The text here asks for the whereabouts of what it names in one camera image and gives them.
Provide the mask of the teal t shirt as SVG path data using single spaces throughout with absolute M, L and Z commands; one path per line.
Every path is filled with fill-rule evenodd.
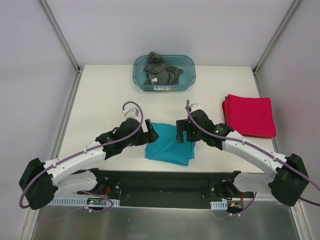
M 159 138 L 145 147 L 145 158 L 180 166 L 188 166 L 195 158 L 195 142 L 178 143 L 177 127 L 166 123 L 152 123 Z

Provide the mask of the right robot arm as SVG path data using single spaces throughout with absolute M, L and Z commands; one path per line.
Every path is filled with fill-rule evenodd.
M 266 150 L 249 141 L 224 123 L 214 124 L 207 114 L 193 104 L 186 119 L 176 121 L 178 143 L 205 142 L 210 147 L 234 154 L 262 171 L 262 173 L 234 172 L 227 180 L 225 192 L 237 197 L 242 192 L 258 192 L 272 195 L 280 203 L 293 207 L 309 182 L 302 158 L 296 154 L 284 154 Z

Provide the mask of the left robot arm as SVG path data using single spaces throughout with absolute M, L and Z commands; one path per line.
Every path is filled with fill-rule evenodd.
M 18 184 L 22 190 L 19 206 L 38 210 L 48 205 L 55 197 L 77 191 L 92 191 L 99 195 L 105 191 L 106 180 L 99 169 L 92 168 L 78 174 L 77 171 L 89 164 L 105 161 L 131 146 L 154 143 L 159 138 L 149 119 L 145 120 L 147 131 L 142 124 L 128 118 L 120 126 L 100 134 L 91 143 L 68 156 L 40 161 L 31 160 Z

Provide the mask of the dark grey crumpled shirt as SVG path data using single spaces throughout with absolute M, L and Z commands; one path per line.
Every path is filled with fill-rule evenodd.
M 144 85 L 177 85 L 183 70 L 168 64 L 164 58 L 155 52 L 147 55 L 147 64 L 144 67 Z

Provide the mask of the folded red t shirt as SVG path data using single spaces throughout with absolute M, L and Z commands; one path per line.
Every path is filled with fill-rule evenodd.
M 222 102 L 224 122 L 241 135 L 253 138 L 276 137 L 271 99 L 228 94 Z

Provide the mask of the teal plastic bin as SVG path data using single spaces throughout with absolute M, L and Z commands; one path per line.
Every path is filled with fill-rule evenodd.
M 136 86 L 145 92 L 185 91 L 196 81 L 196 69 L 194 61 L 186 55 L 161 55 L 170 65 L 183 70 L 179 77 L 179 83 L 175 85 L 144 85 L 146 73 L 144 68 L 147 64 L 147 56 L 138 57 L 133 64 L 132 80 Z

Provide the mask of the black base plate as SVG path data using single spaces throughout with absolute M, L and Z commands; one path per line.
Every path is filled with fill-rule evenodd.
M 231 186 L 231 172 L 101 172 L 105 181 L 91 193 L 120 201 L 122 207 L 209 209 L 223 197 L 251 199 Z

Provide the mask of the left aluminium frame post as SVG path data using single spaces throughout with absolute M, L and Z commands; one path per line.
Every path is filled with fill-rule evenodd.
M 75 58 L 75 55 L 73 54 L 72 49 L 70 48 L 70 45 L 65 38 L 65 35 L 63 34 L 59 23 L 56 20 L 56 17 L 51 10 L 51 7 L 49 6 L 49 3 L 47 0 L 38 0 L 37 1 L 47 18 L 60 46 L 62 47 L 62 50 L 64 51 L 65 55 L 67 56 L 69 62 L 71 63 L 72 67 L 75 69 L 76 72 L 80 72 L 82 70 L 82 67 L 79 65 L 78 61 Z

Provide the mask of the aluminium frame post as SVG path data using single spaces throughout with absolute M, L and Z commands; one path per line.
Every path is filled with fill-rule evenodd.
M 302 0 L 293 0 L 290 4 L 288 10 L 284 14 L 283 18 L 281 19 L 278 27 L 276 28 L 275 32 L 273 33 L 271 39 L 269 40 L 266 48 L 264 49 L 263 53 L 261 54 L 257 64 L 252 69 L 252 73 L 254 76 L 257 75 L 259 70 L 261 69 L 262 65 L 264 64 L 266 58 L 270 54 L 271 50 L 277 43 L 278 39 L 280 38 L 281 34 L 284 32 L 286 26 L 289 24 L 289 21 L 293 17 L 294 13 L 297 11 L 299 6 L 301 5 L 303 1 Z
M 69 62 L 71 63 L 72 67 L 75 69 L 76 72 L 80 72 L 82 70 L 82 67 L 79 65 L 78 61 L 75 58 L 75 55 L 73 54 L 72 49 L 70 48 L 70 45 L 65 38 L 65 35 L 63 34 L 59 23 L 56 20 L 56 17 L 51 10 L 51 7 L 49 6 L 49 3 L 47 0 L 38 0 L 37 1 L 47 18 L 60 46 L 62 47 L 62 50 L 64 51 L 65 55 L 67 56 Z

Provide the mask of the right aluminium frame post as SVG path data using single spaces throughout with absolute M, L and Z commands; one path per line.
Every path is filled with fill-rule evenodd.
M 264 49 L 263 53 L 261 54 L 257 64 L 252 69 L 252 73 L 254 76 L 257 75 L 259 70 L 261 69 L 262 65 L 264 64 L 266 58 L 270 54 L 271 50 L 277 43 L 278 39 L 280 38 L 281 34 L 284 32 L 286 26 L 289 24 L 289 21 L 293 17 L 294 13 L 297 11 L 299 6 L 301 5 L 303 1 L 302 0 L 293 0 L 290 4 L 288 10 L 284 14 L 283 18 L 281 19 L 278 27 L 276 28 L 275 32 L 273 33 L 271 39 L 269 40 L 266 48 Z

